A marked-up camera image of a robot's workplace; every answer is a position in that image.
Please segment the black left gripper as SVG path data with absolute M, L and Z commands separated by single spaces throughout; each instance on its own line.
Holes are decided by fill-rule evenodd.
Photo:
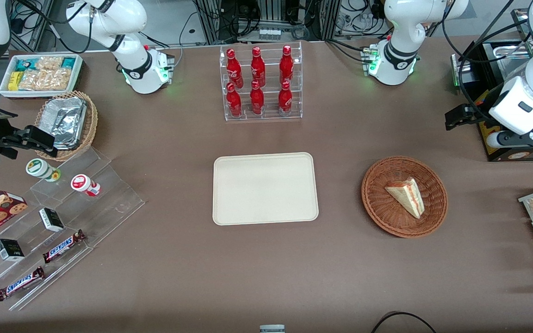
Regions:
M 459 126 L 484 122 L 487 127 L 496 126 L 496 120 L 489 114 L 488 105 L 460 104 L 445 115 L 446 131 L 451 131 Z

